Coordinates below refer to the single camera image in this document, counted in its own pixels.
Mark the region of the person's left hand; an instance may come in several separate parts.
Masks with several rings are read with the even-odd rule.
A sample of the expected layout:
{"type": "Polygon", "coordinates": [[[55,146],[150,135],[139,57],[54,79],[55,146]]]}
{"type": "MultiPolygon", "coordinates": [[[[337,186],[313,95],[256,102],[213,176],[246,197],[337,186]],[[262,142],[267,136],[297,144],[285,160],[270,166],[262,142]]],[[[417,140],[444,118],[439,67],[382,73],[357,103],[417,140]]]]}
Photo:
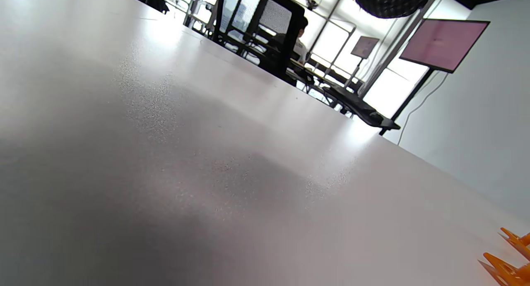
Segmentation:
{"type": "Polygon", "coordinates": [[[379,19],[411,16],[425,7],[428,0],[354,0],[363,11],[379,19]]]}

